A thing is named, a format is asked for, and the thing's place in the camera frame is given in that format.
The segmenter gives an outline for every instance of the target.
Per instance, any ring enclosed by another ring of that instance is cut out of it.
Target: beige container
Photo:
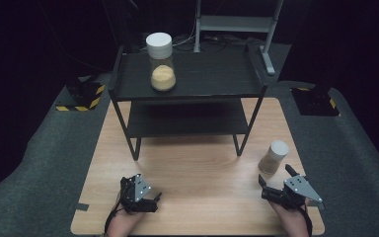
[[[288,151],[288,145],[284,141],[273,141],[268,152],[260,161],[260,169],[266,174],[275,174],[282,159],[284,159],[284,157],[288,154]]]
[[[167,65],[160,65],[152,72],[151,83],[158,91],[169,91],[175,86],[174,69]]]

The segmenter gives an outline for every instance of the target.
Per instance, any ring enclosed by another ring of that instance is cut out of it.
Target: cylindrical container
[[[146,38],[151,64],[151,84],[158,91],[169,91],[176,83],[172,57],[172,38],[165,33],[154,33]]]
[[[281,141],[275,140],[269,147],[267,154],[261,159],[259,167],[260,169],[269,175],[275,174],[278,170],[281,160],[288,154],[288,145]]]

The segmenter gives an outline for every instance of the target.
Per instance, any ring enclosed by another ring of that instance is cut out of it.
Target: black shelf
[[[130,137],[245,134],[248,123],[240,99],[132,102]]]
[[[109,93],[133,159],[138,160],[143,137],[157,136],[232,135],[236,154],[242,155],[267,88],[258,49],[248,44],[245,51],[173,57],[177,83],[158,92],[150,83],[148,55],[118,51]],[[258,98],[249,122],[242,98]],[[131,102],[128,124],[118,105],[125,101]],[[237,134],[244,134],[241,144]]]

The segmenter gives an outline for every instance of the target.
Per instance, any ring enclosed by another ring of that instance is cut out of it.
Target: shelf leg
[[[113,105],[115,108],[115,112],[118,116],[119,123],[121,124],[122,131],[124,132],[125,139],[127,140],[128,148],[130,149],[131,156],[133,160],[137,161],[138,156],[140,154],[140,145],[141,145],[141,137],[137,138],[135,149],[133,148],[133,144],[131,142],[131,138],[128,135],[127,126],[125,125],[124,118],[122,117],[121,110],[119,109],[118,102],[113,101]]]
[[[236,134],[233,134],[233,142],[235,143],[236,155],[241,156],[242,151],[239,149],[238,137],[236,136]]]
[[[249,134],[251,133],[252,127],[254,126],[255,119],[257,119],[258,111],[260,110],[261,103],[263,102],[264,94],[265,94],[265,91],[257,100],[257,104],[255,105],[254,112],[252,113],[251,120],[249,121],[249,124],[248,124],[248,130],[246,131],[246,134],[243,138],[243,141],[240,147],[238,144],[238,138],[236,134],[233,134],[233,141],[235,143],[236,154],[238,156],[242,155],[242,152],[245,149],[246,143],[248,142]]]

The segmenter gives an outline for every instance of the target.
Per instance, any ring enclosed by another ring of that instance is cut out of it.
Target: lower shelf
[[[198,134],[245,134],[248,130],[240,99],[132,102],[130,137]]]

